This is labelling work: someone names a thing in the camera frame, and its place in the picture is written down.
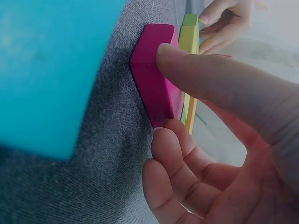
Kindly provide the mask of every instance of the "yellow block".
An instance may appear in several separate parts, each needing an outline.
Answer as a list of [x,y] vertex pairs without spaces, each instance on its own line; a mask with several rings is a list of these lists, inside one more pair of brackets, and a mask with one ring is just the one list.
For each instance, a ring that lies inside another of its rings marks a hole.
[[199,32],[196,26],[182,26],[179,36],[179,48],[189,54],[196,54],[199,47]]
[[[198,54],[199,51],[199,27],[198,23],[195,26],[183,25],[180,31],[179,47],[189,54]],[[186,129],[192,134],[194,118],[196,113],[197,99],[190,97],[185,93],[185,113],[186,113]]]
[[192,134],[192,130],[193,130],[194,118],[196,113],[196,105],[197,105],[197,99],[191,97],[189,103],[189,112],[185,122],[185,126],[189,134]]
[[184,100],[185,117],[188,117],[189,104],[190,104],[190,95],[188,95],[187,93],[185,93],[185,100]]

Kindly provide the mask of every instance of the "white surface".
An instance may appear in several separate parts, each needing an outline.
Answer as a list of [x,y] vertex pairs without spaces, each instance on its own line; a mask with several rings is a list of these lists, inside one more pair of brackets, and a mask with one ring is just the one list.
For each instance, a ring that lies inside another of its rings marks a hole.
[[[251,29],[221,53],[299,83],[298,6],[294,0],[256,0]],[[246,150],[239,140],[201,102],[197,114],[206,123],[195,118],[193,138],[198,145],[219,162],[241,166]]]

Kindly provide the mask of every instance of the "fingernail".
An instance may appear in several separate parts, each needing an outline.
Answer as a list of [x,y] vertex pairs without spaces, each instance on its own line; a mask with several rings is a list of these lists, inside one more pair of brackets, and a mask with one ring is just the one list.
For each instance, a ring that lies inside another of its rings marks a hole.
[[206,15],[201,15],[199,18],[198,18],[198,21],[203,23],[203,24],[207,24],[209,22],[209,17],[206,16]]
[[187,55],[187,53],[180,48],[174,47],[168,43],[161,43],[158,47],[157,54],[162,57],[178,58]]
[[164,121],[162,121],[162,126],[164,127],[164,125],[169,121],[170,119],[165,119]]
[[159,129],[162,129],[163,127],[155,127],[155,129],[154,129],[154,133],[157,131],[157,130],[159,130]]

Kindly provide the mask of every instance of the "green block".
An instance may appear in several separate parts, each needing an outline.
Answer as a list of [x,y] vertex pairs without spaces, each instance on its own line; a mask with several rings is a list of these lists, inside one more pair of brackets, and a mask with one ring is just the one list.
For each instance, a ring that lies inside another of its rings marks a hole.
[[183,106],[183,113],[181,117],[181,122],[185,125],[186,124],[186,112],[185,112],[185,105]]
[[198,15],[186,14],[184,17],[183,26],[198,26]]

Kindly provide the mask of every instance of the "wooden block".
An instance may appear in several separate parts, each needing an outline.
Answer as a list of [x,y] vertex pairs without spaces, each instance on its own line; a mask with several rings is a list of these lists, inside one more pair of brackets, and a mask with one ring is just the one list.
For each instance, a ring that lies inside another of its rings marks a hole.
[[192,134],[193,130],[193,124],[194,124],[194,118],[196,113],[196,105],[197,105],[197,99],[191,97],[190,98],[190,104],[189,104],[189,112],[186,118],[186,129],[189,132],[189,134]]
[[184,17],[183,26],[198,26],[198,15],[186,14]]
[[183,106],[183,113],[182,113],[182,118],[181,118],[181,122],[185,125],[186,124],[186,112],[185,112],[185,105]]
[[[179,47],[189,54],[199,53],[199,24],[196,14],[186,14],[180,31]],[[185,94],[186,129],[192,134],[197,99]]]
[[190,103],[190,95],[188,95],[187,93],[185,93],[185,100],[184,100],[185,117],[188,116],[189,103]]
[[156,54],[161,43],[178,47],[176,27],[167,24],[145,26],[130,59],[132,75],[153,128],[161,126],[165,119],[181,120],[184,103],[184,93],[157,68]]
[[196,54],[199,47],[199,33],[194,26],[182,26],[179,47],[189,54]]

